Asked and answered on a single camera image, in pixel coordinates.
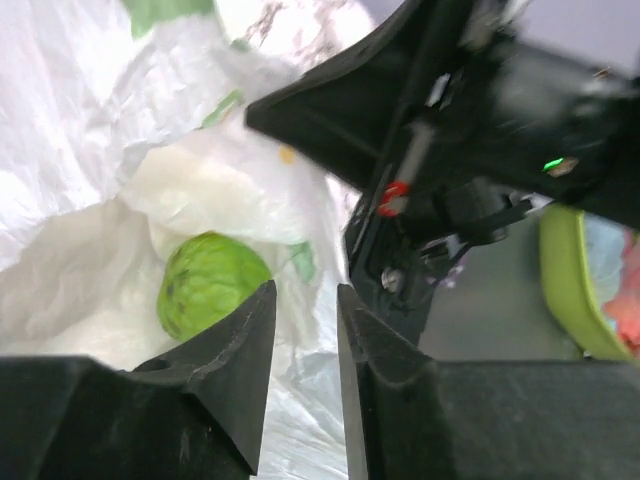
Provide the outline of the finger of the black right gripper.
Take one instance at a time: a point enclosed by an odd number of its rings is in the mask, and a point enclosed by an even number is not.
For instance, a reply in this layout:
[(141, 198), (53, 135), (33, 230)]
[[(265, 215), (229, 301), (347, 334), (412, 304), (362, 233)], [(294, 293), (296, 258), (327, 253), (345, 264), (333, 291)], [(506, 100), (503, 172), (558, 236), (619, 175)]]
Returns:
[(429, 2), (404, 2), (354, 45), (252, 102), (246, 125), (365, 190), (429, 18)]

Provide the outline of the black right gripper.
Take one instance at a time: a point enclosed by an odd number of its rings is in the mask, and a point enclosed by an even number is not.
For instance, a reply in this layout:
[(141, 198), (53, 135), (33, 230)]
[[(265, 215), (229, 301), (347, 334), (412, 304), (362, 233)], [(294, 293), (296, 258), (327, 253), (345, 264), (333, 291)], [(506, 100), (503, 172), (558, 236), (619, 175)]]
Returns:
[(502, 1), (407, 1), (369, 37), (394, 105), (375, 250), (503, 238), (507, 189), (639, 224), (639, 80), (521, 40)]

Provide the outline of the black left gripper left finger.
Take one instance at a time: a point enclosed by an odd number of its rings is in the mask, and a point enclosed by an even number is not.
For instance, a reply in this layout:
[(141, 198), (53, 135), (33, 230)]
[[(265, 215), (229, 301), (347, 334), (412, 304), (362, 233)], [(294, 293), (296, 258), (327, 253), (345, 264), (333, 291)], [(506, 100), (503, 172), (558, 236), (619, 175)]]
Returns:
[(257, 473), (277, 293), (132, 371), (88, 357), (1, 361), (5, 479), (247, 479)]

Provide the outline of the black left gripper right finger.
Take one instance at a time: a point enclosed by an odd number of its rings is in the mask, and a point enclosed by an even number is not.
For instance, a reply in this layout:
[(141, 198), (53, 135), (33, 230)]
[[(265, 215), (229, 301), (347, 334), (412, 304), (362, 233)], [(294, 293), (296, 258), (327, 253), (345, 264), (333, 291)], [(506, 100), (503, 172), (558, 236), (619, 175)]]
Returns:
[(611, 361), (440, 362), (337, 290), (353, 479), (635, 479), (639, 370)]

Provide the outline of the white plastic bag lemon print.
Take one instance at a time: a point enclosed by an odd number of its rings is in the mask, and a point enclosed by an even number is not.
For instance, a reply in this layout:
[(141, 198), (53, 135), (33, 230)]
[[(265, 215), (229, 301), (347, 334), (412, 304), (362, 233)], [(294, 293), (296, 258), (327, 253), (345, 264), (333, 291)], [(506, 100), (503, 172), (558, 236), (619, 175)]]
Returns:
[(189, 341), (157, 317), (167, 261), (233, 238), (277, 293), (247, 479), (346, 478), (336, 288), (355, 195), (244, 115), (373, 26), (358, 1), (3, 2), (1, 361), (132, 371)]

